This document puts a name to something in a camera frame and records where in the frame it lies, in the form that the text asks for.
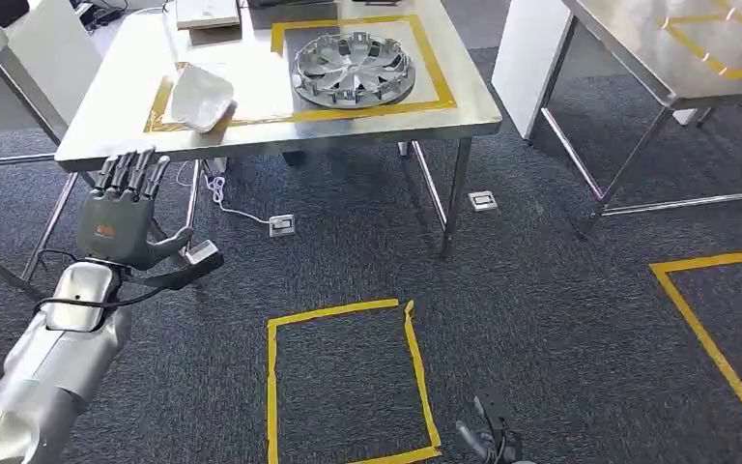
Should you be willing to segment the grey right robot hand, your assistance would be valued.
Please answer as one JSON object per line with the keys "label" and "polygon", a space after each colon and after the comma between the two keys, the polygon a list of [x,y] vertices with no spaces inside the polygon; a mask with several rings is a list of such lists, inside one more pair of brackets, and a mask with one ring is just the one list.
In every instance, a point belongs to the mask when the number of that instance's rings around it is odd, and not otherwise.
{"label": "grey right robot hand", "polygon": [[494,439],[490,434],[475,434],[461,420],[455,422],[455,427],[482,463],[534,464],[524,459],[522,437],[516,431],[500,429]]}

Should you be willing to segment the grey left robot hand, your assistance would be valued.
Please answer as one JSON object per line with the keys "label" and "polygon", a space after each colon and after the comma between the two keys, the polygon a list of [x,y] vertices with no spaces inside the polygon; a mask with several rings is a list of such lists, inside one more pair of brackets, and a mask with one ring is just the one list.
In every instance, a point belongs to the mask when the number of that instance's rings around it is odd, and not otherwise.
{"label": "grey left robot hand", "polygon": [[148,240],[159,187],[171,162],[161,156],[152,163],[155,154],[149,148],[104,162],[78,219],[76,244],[87,258],[147,271],[189,243],[190,226],[157,242]]}

